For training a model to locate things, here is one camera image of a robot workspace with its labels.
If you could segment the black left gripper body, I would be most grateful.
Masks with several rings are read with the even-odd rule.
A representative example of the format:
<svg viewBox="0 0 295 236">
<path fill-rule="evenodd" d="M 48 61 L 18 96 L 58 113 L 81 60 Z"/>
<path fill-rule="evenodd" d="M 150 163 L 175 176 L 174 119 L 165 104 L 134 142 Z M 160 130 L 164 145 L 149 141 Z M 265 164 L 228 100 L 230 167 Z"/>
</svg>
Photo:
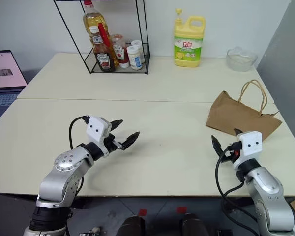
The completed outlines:
<svg viewBox="0 0 295 236">
<path fill-rule="evenodd" d="M 115 140 L 115 136 L 111 134 L 111 130 L 108 134 L 108 137 L 104 139 L 104 145 L 109 153 L 122 148 L 121 143 L 117 142 Z"/>
</svg>

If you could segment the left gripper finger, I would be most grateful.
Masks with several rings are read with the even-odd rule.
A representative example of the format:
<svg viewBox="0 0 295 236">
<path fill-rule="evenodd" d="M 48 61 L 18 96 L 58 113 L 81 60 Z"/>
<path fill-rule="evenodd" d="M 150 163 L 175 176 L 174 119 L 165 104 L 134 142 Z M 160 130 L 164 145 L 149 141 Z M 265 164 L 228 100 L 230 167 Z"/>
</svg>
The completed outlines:
<svg viewBox="0 0 295 236">
<path fill-rule="evenodd" d="M 123 120 L 118 119 L 111 122 L 111 131 L 115 130 L 120 124 L 122 124 Z"/>
<path fill-rule="evenodd" d="M 128 149 L 138 138 L 140 132 L 131 134 L 123 143 L 121 143 L 122 150 Z"/>
</svg>

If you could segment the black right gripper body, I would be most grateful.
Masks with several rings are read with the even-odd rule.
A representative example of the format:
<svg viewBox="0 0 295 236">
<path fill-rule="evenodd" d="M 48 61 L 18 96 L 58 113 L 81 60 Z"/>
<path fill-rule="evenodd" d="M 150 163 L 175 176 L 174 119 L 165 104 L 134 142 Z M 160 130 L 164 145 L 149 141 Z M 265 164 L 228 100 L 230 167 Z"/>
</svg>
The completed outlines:
<svg viewBox="0 0 295 236">
<path fill-rule="evenodd" d="M 231 149 L 231 150 L 228 150 L 227 153 L 229 153 L 229 155 L 224 154 L 223 157 L 221 158 L 221 163 L 224 163 L 224 162 L 234 163 L 240 157 L 240 150 L 232 150 Z"/>
</svg>

